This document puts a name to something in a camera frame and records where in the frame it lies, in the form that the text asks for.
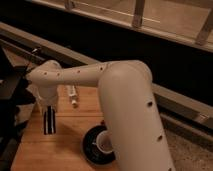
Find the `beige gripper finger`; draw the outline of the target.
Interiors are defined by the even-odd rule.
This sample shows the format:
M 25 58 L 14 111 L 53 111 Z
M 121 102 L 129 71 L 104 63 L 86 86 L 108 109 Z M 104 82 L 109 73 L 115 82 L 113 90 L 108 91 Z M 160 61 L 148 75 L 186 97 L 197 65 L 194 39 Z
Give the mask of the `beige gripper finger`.
M 39 109 L 40 109 L 41 115 L 43 116 L 44 113 L 46 112 L 46 106 L 39 105 Z

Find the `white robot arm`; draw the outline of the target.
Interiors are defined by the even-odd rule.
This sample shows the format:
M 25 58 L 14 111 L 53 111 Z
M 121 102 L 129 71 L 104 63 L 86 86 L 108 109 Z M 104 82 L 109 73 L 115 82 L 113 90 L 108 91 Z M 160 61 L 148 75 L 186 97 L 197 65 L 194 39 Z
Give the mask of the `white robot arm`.
M 176 171 L 153 94 L 152 73 L 143 62 L 62 68 L 49 60 L 32 69 L 27 79 L 37 86 L 47 134 L 55 131 L 59 85 L 98 89 L 105 123 L 84 136 L 83 152 L 90 162 L 116 161 L 120 171 Z

